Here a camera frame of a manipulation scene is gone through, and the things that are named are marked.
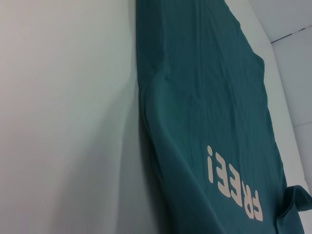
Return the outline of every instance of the teal t-shirt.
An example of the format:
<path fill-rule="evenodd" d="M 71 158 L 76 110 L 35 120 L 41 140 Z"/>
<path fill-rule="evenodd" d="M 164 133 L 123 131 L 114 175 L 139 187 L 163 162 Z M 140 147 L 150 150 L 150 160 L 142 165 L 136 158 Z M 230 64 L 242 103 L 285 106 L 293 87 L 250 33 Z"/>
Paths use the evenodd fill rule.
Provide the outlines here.
<path fill-rule="evenodd" d="M 175 234 L 303 233 L 256 55 L 224 0 L 137 0 L 143 119 Z"/>

